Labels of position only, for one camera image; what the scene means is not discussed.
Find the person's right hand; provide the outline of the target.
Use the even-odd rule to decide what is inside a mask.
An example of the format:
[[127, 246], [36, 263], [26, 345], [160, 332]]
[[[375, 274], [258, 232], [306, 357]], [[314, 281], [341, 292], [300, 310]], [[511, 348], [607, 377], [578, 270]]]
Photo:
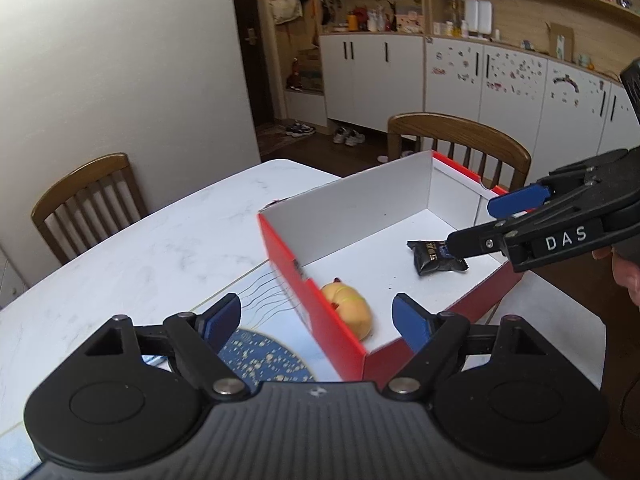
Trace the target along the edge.
[[627, 289], [630, 300], [640, 307], [640, 268], [633, 262], [622, 258], [612, 247], [605, 247], [591, 253], [596, 260], [610, 257], [615, 283]]

